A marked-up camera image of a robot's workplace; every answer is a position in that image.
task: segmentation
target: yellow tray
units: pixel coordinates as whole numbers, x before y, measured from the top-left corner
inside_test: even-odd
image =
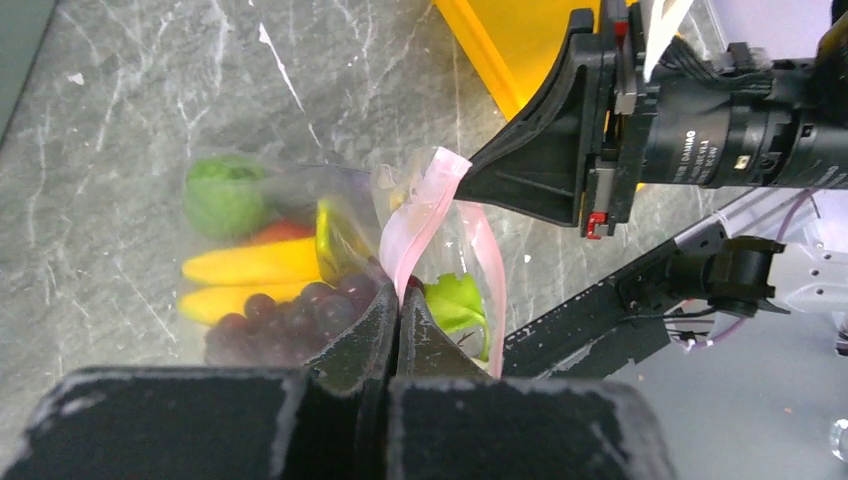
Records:
[[[550,71],[571,11],[592,8],[597,23],[600,6],[599,0],[434,2],[507,120]]]

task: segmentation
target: marble table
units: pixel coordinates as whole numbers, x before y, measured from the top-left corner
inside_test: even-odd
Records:
[[[174,308],[192,158],[402,165],[503,125],[427,0],[62,2],[0,150],[0,465],[63,374],[200,362]],[[599,242],[488,209],[509,330],[738,193],[648,187]]]

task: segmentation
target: yellow fruit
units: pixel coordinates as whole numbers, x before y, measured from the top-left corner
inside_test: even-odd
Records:
[[[244,313],[244,302],[251,295],[264,293],[277,303],[290,302],[300,295],[303,287],[313,281],[315,280],[287,284],[201,288],[182,296],[177,301],[177,310],[195,322],[212,326],[228,313]]]
[[[202,285],[263,285],[321,278],[315,237],[213,250],[183,263],[183,276]]]

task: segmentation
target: green lettuce leaf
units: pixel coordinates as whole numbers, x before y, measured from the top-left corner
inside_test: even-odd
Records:
[[[447,334],[468,328],[483,329],[483,353],[480,359],[489,361],[491,338],[483,313],[483,296],[471,275],[457,278],[453,273],[439,277],[438,283],[424,285],[424,299],[436,324]]]

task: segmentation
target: purple grapes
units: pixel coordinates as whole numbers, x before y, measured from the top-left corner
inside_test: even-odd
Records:
[[[337,288],[307,285],[292,302],[252,295],[244,315],[232,313],[206,335],[206,361],[214,365],[299,366],[350,328],[376,294],[365,274],[348,275]]]
[[[315,317],[305,308],[295,308],[284,319],[286,333],[293,337],[308,337],[317,331]]]
[[[277,302],[264,293],[251,295],[244,302],[244,316],[251,322],[261,322],[274,313]]]
[[[364,313],[377,295],[374,280],[363,273],[342,277],[336,291],[350,300],[360,314]]]
[[[421,292],[424,292],[424,282],[415,275],[410,275],[409,281],[406,283],[406,288],[417,288],[418,290],[421,290]]]
[[[315,308],[318,306],[321,301],[330,295],[336,293],[333,290],[333,287],[327,285],[326,283],[315,282],[310,283],[306,287],[303,288],[303,291],[300,292],[300,297],[298,297],[298,301],[304,307]]]
[[[327,340],[341,335],[356,322],[357,318],[353,303],[341,295],[327,297],[315,308],[318,331]]]

